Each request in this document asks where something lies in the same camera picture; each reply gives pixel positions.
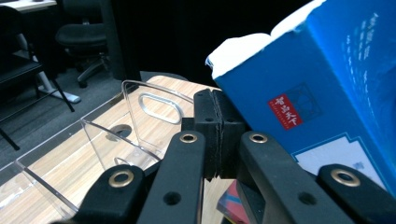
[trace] chair leg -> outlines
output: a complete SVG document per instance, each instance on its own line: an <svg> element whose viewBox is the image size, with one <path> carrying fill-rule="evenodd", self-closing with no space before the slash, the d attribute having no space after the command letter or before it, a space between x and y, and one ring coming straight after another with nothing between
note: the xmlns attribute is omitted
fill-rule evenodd
<svg viewBox="0 0 396 224"><path fill-rule="evenodd" d="M14 150L16 151L20 150L20 147L18 147L17 144L15 144L14 141L12 141L12 139L8 136L8 134L6 134L1 128L0 128L0 135L2 135L4 139L8 141L8 143L14 148Z"/></svg>
<svg viewBox="0 0 396 224"><path fill-rule="evenodd" d="M55 88L58 90L58 92L61 94L62 98L64 99L64 102L69 106L69 109L71 112L75 112L75 109L73 106L70 104L70 102L67 100L66 96L64 95L64 91L62 91L61 87L59 86L58 82L55 80L55 78L51 79L53 85Z"/></svg>
<svg viewBox="0 0 396 224"><path fill-rule="evenodd" d="M94 61L79 77L77 78L78 84L80 84L81 88L86 88L86 80L99 72L102 68L104 68L104 64L101 59Z"/></svg>

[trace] transparent acrylic box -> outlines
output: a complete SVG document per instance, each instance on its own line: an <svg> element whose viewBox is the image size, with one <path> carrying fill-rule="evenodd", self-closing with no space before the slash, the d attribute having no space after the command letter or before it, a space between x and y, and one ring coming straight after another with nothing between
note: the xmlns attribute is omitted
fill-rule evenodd
<svg viewBox="0 0 396 224"><path fill-rule="evenodd" d="M154 83L161 79L153 78ZM184 85L174 87L189 91ZM192 99L180 92L133 81L125 81L122 90L0 170L0 223L49 223L73 216L105 169L118 163L150 166L163 157L170 139L180 131L181 118L193 116ZM191 88L189 96L196 91ZM99 139L107 141L106 147L95 143ZM123 145L126 154L112 155L105 165L98 150L108 152L114 144ZM147 151L145 162L130 162L128 156L142 154L141 150Z"/></svg>
<svg viewBox="0 0 396 224"><path fill-rule="evenodd" d="M1 223L49 223L73 216L103 172L75 122L2 169Z"/></svg>
<svg viewBox="0 0 396 224"><path fill-rule="evenodd" d="M181 120L192 117L192 99L154 84L126 80L123 100L114 101L99 118L81 119L105 169L120 163L143 169L163 158Z"/></svg>

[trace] wooden table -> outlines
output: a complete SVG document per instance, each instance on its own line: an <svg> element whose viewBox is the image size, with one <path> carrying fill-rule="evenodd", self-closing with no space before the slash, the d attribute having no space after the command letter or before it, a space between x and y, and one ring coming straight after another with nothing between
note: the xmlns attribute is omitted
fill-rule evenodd
<svg viewBox="0 0 396 224"><path fill-rule="evenodd" d="M182 92L190 98L192 98L197 91L207 88L207 86L162 76L153 77L148 83ZM129 94L131 102L134 102L132 104L133 116L135 125L138 127L137 131L140 138L137 138L135 135L135 129L133 129L133 134L127 136L127 138L132 141L138 141L140 145L155 145L155 147L150 148L150 150L162 157L165 153L168 139L173 136L174 132L179 130L179 126L169 126L169 124L157 123L157 121L142 117L147 114L139 110L140 106L136 102L136 97L141 91L145 91L145 89L139 88ZM157 91L154 91L153 94L161 95ZM193 115L191 103L186 103L180 99L176 99L175 101L178 101L181 107L183 107L186 117ZM101 108L97 109L97 111L100 111L109 106L109 109L101 113L100 116L97 117L95 115L97 111L94 111L84 117L84 119L90 120L108 129L117 127L120 124L133 127L133 120L126 103L124 99L120 101L109 101L101 106ZM76 133L69 134L70 136L59 144L59 146L48 148L46 144L43 144L31 153L19 158L18 161L24 163L29 160L29 156L31 155L44 154L44 156L28 167L58 190L72 204L79 206L84 195L99 175L108 167L115 165L113 160L114 153L116 153L117 156L123 157L124 155L120 153L125 151L125 147L130 147L130 145L125 142L121 144L120 141L109 140L108 133L99 132L95 129L93 129L93 131L88 130L87 133L90 134L92 144L86 132L81 129ZM100 159L98 158L99 154L95 153L92 146L95 147L96 152L99 150L104 152L100 154ZM219 197L230 186L231 182L232 180L220 179L213 179L210 183L207 181L205 182L203 223L221 222L222 214L216 210L216 205ZM48 223L55 219L62 218L60 213L64 214L63 211L67 211L68 208L64 204L59 203L56 198L35 181L32 183L34 184L32 185L29 180L26 180L23 173L19 173L0 187L0 203L2 202L1 200L4 202L6 197L9 198L12 193L20 193L19 197L8 203L7 206L0 208L0 223Z"/></svg>

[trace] screw hole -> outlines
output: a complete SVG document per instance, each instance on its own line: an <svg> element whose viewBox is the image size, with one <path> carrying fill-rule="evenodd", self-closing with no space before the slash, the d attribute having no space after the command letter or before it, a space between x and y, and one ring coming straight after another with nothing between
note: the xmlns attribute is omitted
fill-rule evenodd
<svg viewBox="0 0 396 224"><path fill-rule="evenodd" d="M343 179L345 181L352 181L353 180L352 176L350 176L348 174L338 174L338 177L340 177L341 179Z"/></svg>
<svg viewBox="0 0 396 224"><path fill-rule="evenodd" d="M181 195L177 192L168 192L163 196L163 201L168 205L176 205L181 201Z"/></svg>
<svg viewBox="0 0 396 224"><path fill-rule="evenodd" d="M300 202L302 202L303 204L306 204L306 205L317 204L317 199L312 194L307 193L307 192L299 193L298 199L300 200Z"/></svg>
<svg viewBox="0 0 396 224"><path fill-rule="evenodd" d="M128 179L128 175L126 175L126 174L120 174L120 175L117 175L115 178L114 178L114 180L116 181L116 182L124 182L125 180L127 180Z"/></svg>
<svg viewBox="0 0 396 224"><path fill-rule="evenodd" d="M186 141L191 141L194 137L191 135L184 135L183 139Z"/></svg>

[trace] floor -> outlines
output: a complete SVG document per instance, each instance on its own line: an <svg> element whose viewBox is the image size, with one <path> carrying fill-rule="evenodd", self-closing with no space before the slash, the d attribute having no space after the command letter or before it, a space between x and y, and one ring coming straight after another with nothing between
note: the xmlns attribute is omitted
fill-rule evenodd
<svg viewBox="0 0 396 224"><path fill-rule="evenodd" d="M0 167L16 160L121 91L121 81L114 79L107 71L91 77L85 89L78 86L78 74L76 69L71 68L57 78L64 91L80 97L81 102L72 104L76 112L72 113L63 100L50 96L19 115L0 123L3 131L21 148L15 151L5 139L0 137ZM33 86L26 86L15 97L0 104L1 118L34 99Z"/></svg>

